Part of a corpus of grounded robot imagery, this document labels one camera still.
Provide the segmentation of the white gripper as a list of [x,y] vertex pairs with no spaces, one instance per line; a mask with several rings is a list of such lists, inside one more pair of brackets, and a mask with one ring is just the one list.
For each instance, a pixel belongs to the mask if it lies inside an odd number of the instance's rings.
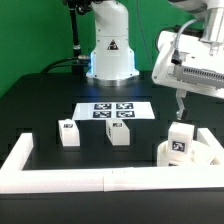
[[178,43],[181,64],[175,65],[171,62],[175,39],[173,32],[162,31],[159,35],[152,79],[156,84],[178,89],[176,116],[184,120],[186,91],[224,99],[224,44],[212,47],[197,37],[182,34]]

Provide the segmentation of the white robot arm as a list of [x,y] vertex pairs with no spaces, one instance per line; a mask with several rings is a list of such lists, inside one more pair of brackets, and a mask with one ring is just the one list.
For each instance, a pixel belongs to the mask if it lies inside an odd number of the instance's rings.
[[[183,118],[188,92],[224,99],[224,0],[168,0],[194,18],[175,32],[163,31],[152,71],[154,83],[176,90],[177,117]],[[137,77],[134,52],[129,47],[128,11],[116,0],[92,5],[96,46],[88,80],[119,86]]]

